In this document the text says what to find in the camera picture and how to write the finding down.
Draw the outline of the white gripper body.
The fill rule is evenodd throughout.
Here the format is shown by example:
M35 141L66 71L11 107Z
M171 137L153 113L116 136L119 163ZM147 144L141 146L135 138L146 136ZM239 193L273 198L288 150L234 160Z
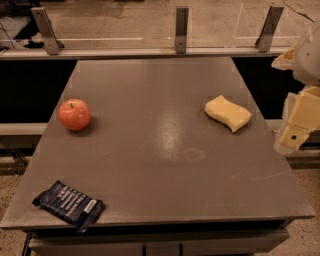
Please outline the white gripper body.
M320 20L313 22L298 40L293 76L305 85L320 85Z

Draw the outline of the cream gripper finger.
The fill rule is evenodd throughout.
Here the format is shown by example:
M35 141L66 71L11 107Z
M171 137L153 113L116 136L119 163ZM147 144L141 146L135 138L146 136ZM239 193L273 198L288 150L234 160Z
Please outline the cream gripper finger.
M274 149L280 154L297 151L320 126L320 87L305 86L298 94L289 92L283 106Z
M295 48L296 46L293 45L288 48L283 54L276 57L271 63L271 67L282 71L292 70Z

